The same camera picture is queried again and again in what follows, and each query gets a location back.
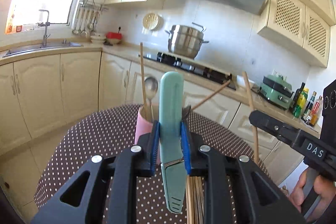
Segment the mint green utensil case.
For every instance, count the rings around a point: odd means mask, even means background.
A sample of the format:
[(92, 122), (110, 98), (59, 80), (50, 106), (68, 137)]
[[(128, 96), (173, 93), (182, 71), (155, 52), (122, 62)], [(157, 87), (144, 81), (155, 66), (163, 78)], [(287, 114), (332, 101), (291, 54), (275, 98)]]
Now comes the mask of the mint green utensil case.
[(185, 197), (185, 163), (181, 148), (183, 75), (167, 72), (159, 92), (159, 152), (167, 209), (180, 214)]

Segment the red bowl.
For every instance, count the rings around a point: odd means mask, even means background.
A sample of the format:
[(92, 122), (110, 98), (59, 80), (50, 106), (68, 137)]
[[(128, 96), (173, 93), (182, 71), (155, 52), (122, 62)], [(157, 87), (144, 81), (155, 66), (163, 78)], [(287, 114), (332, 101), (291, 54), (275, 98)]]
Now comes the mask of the red bowl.
[(107, 32), (106, 41), (110, 44), (119, 44), (122, 40), (122, 34), (119, 32)]

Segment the pink utensil holder cup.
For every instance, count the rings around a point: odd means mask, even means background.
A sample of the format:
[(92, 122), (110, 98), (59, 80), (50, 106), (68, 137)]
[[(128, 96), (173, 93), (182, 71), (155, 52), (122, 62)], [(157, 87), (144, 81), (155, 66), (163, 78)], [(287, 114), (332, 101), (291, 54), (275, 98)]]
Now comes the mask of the pink utensil holder cup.
[[(155, 120), (159, 118), (159, 106), (152, 105), (153, 107), (153, 114)], [(146, 109), (143, 108), (143, 105), (139, 108), (137, 114), (137, 123), (135, 127), (135, 137), (134, 137), (134, 144), (138, 143), (139, 137), (143, 134), (150, 133), (153, 128), (153, 122), (150, 119), (145, 119), (145, 110), (149, 110), (149, 106)], [(157, 156), (157, 165), (160, 165), (160, 155), (159, 155), (159, 148), (158, 148), (158, 156)]]

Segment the round cream wall strainer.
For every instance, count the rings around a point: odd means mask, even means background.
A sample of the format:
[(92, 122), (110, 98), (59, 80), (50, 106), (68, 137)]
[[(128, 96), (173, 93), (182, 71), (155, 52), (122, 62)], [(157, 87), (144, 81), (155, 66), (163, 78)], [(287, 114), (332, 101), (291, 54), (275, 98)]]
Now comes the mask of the round cream wall strainer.
[(161, 17), (156, 13), (147, 13), (142, 20), (143, 28), (146, 30), (154, 31), (159, 27)]

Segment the green bottle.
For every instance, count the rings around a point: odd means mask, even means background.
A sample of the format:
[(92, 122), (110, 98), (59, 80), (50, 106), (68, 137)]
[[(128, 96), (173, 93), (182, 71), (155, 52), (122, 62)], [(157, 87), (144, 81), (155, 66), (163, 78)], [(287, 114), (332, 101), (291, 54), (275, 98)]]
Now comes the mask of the green bottle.
[(294, 115), (294, 117), (299, 118), (301, 116), (301, 112), (307, 101), (308, 93), (309, 93), (309, 88), (305, 87), (299, 96), (299, 99), (297, 101), (297, 104), (294, 110), (292, 111), (292, 114)]

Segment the dark sauce bottle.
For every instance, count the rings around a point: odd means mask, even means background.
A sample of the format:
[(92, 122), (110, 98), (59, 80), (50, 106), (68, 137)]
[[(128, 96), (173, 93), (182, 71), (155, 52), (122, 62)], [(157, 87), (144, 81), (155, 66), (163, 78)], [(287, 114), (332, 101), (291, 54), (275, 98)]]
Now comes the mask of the dark sauce bottle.
[(299, 96), (305, 87), (305, 83), (302, 82), (301, 86), (295, 91), (289, 110), (292, 112), (297, 104)]

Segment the black gas stove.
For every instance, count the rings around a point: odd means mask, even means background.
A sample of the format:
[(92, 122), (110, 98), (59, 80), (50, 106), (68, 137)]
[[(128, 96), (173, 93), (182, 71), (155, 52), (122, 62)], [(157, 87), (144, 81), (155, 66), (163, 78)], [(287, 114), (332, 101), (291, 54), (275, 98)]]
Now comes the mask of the black gas stove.
[(218, 69), (211, 68), (208, 65), (199, 64), (193, 59), (163, 52), (144, 53), (143, 58), (180, 69), (181, 71), (203, 77), (204, 79), (208, 79), (218, 84), (224, 84), (226, 81), (230, 80), (228, 87), (232, 90), (236, 90), (232, 73), (219, 71)]

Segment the steel kitchen sink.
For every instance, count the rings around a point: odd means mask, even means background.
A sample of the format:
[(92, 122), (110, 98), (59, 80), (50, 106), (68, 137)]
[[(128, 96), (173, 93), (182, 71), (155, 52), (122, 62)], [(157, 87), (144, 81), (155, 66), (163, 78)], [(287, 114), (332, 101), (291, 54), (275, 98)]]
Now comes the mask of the steel kitchen sink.
[(9, 49), (3, 57), (18, 55), (21, 53), (29, 53), (41, 50), (50, 50), (58, 48), (70, 48), (70, 47), (81, 47), (81, 44), (75, 42), (69, 42), (66, 39), (57, 42), (47, 42), (46, 45), (34, 44), (29, 46), (21, 46), (17, 48)]

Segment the brown polka dot tablecloth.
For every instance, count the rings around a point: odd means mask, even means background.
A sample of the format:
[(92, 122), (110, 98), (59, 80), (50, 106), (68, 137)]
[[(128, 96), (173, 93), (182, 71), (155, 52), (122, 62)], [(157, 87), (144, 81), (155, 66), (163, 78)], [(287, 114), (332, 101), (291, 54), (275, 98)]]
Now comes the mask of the brown polka dot tablecloth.
[[(94, 155), (103, 158), (119, 155), (134, 144), (139, 104), (121, 105), (93, 113), (72, 126), (64, 135), (39, 179), (34, 202), (39, 210), (72, 175)], [(254, 151), (242, 138), (219, 123), (192, 112), (187, 118), (189, 130), (229, 157)], [(166, 208), (161, 167), (152, 178), (137, 182), (137, 223), (186, 223), (186, 211), (173, 214)]]

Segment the green electric grill appliance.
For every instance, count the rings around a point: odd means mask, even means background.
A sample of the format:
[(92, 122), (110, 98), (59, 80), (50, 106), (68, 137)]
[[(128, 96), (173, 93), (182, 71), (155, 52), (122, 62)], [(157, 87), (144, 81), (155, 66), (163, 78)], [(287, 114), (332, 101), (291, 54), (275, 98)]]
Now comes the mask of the green electric grill appliance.
[(264, 76), (258, 90), (260, 96), (269, 103), (288, 110), (293, 95), (291, 84), (286, 82), (283, 75)]

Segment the hanging utensil rack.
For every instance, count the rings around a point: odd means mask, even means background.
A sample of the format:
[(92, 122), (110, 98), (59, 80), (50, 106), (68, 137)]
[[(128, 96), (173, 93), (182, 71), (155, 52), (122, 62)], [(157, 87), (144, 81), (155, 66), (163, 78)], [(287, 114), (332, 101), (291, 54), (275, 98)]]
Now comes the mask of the hanging utensil rack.
[(108, 11), (106, 5), (96, 3), (95, 0), (83, 0), (79, 2), (72, 34), (74, 36), (90, 37), (96, 35), (97, 24), (103, 12)]

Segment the silver metal spoon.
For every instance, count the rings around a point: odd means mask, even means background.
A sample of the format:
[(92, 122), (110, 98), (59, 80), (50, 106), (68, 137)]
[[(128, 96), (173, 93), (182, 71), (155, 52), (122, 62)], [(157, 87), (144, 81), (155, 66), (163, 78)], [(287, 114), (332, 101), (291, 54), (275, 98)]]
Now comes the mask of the silver metal spoon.
[(146, 98), (149, 100), (151, 121), (154, 121), (153, 105), (152, 99), (156, 96), (158, 91), (158, 81), (155, 77), (149, 76), (145, 79), (145, 94)]

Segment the dark metal spoon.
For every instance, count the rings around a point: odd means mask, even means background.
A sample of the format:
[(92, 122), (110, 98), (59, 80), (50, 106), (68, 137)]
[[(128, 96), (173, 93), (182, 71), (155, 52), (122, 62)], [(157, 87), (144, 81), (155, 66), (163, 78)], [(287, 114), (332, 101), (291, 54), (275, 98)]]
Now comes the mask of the dark metal spoon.
[(187, 120), (191, 112), (191, 105), (188, 105), (182, 109), (182, 120)]

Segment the cream lower cabinets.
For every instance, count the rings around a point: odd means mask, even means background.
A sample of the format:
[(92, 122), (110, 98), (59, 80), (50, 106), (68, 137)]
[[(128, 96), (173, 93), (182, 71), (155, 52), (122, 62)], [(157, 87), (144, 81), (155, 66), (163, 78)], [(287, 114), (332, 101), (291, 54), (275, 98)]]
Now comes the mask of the cream lower cabinets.
[[(29, 223), (34, 194), (50, 157), (67, 131), (87, 116), (142, 104), (141, 66), (106, 52), (33, 57), (1, 65), (1, 189)], [(225, 88), (195, 112), (226, 127), (252, 148), (246, 91)], [(259, 160), (278, 185), (302, 159), (258, 130)]]

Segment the stainless steel steamer pot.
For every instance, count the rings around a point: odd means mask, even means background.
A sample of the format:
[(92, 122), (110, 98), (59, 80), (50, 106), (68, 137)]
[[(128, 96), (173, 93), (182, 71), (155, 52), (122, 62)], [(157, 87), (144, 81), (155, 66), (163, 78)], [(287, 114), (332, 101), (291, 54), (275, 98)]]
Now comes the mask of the stainless steel steamer pot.
[(194, 59), (202, 44), (209, 43), (203, 39), (206, 28), (194, 22), (192, 24), (202, 30), (180, 24), (173, 25), (169, 31), (165, 30), (169, 36), (168, 51), (170, 53)]

